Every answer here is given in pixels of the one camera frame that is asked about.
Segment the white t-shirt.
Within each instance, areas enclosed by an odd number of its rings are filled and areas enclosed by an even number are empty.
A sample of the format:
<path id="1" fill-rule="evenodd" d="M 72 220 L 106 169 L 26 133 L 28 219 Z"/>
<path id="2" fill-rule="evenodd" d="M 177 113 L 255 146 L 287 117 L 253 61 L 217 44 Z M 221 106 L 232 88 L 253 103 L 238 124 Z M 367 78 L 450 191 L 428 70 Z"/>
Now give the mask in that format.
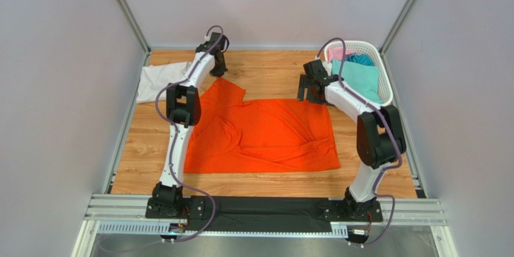
<path id="1" fill-rule="evenodd" d="M 177 62 L 157 66 L 144 66 L 140 74 L 136 103 L 152 103 L 157 94 L 168 84 L 181 80 L 191 62 Z"/>

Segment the orange t-shirt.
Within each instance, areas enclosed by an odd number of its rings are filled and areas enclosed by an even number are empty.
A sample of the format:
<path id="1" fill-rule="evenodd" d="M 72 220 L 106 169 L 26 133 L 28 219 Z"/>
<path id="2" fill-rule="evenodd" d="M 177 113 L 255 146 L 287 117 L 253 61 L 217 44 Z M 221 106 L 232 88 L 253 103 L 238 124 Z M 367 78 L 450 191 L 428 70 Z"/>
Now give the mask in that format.
<path id="1" fill-rule="evenodd" d="M 292 173 L 340 167 L 328 108 L 292 99 L 244 100 L 222 78 L 200 97 L 184 172 Z"/>

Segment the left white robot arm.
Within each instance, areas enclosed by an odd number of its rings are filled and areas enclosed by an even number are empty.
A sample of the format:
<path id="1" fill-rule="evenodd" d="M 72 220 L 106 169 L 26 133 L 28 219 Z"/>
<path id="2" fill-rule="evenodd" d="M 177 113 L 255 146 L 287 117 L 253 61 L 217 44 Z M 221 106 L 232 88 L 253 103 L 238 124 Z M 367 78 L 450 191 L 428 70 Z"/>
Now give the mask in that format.
<path id="1" fill-rule="evenodd" d="M 164 120 L 170 124 L 170 141 L 162 174 L 148 199 L 146 218 L 185 218 L 186 201 L 183 171 L 189 140 L 200 121 L 199 87 L 208 75 L 220 77 L 227 71 L 224 51 L 229 44 L 222 31 L 209 31 L 205 42 L 195 49 L 195 58 L 184 76 L 170 82 L 157 97 L 166 93 Z"/>

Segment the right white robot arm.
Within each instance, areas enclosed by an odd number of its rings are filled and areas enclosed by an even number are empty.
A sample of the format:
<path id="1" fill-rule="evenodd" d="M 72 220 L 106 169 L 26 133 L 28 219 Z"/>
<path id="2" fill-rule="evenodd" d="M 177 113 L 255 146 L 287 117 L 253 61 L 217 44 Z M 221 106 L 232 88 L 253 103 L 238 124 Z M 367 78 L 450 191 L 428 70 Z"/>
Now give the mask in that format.
<path id="1" fill-rule="evenodd" d="M 303 65 L 299 101 L 330 104 L 350 116 L 357 125 L 357 153 L 361 160 L 357 176 L 346 189 L 343 213 L 351 220 L 368 217 L 376 203 L 377 189 L 388 170 L 402 165 L 406 141 L 399 110 L 379 106 L 354 91 L 340 74 L 331 75 L 323 61 Z"/>

